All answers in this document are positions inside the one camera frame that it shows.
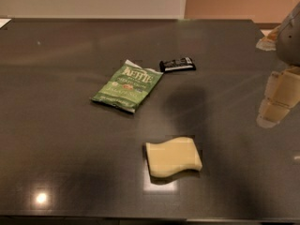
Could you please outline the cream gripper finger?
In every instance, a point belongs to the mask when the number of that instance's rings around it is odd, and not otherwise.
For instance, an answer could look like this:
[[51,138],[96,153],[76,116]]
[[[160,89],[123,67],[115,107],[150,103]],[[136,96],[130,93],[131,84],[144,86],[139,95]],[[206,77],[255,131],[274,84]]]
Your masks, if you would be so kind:
[[264,31],[264,37],[257,42],[256,47],[263,51],[274,51],[276,49],[278,30],[279,27],[277,26],[272,30]]
[[261,128],[272,128],[299,102],[300,67],[273,71],[268,78],[256,122]]

